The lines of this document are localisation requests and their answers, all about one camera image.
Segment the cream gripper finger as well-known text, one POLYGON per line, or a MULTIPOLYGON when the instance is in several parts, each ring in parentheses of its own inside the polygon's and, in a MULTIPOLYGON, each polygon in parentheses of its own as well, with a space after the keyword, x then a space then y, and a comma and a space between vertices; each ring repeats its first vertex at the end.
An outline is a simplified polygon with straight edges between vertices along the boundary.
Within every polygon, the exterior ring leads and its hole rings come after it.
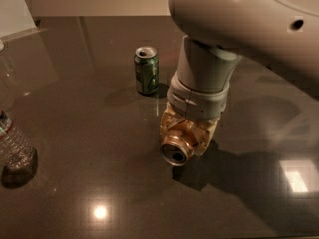
POLYGON ((191 126, 191 122, 175 111, 171 103, 167 103, 160 123, 160 140, 165 141, 169 136, 182 137, 191 126))
POLYGON ((220 117, 217 117, 208 121, 198 121, 194 124, 192 128, 192 133, 196 140, 194 144, 194 155, 197 157, 202 157, 212 141, 217 125, 220 121, 220 117))

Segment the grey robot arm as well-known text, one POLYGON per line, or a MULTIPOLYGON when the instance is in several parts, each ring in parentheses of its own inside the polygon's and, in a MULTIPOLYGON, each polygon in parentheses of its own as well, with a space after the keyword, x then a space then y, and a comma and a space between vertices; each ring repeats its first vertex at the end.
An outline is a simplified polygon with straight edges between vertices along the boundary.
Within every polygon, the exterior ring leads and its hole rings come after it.
POLYGON ((169 0, 169 10, 184 33, 160 126, 161 151, 171 164, 206 152, 242 58, 318 95, 317 13, 286 0, 169 0))

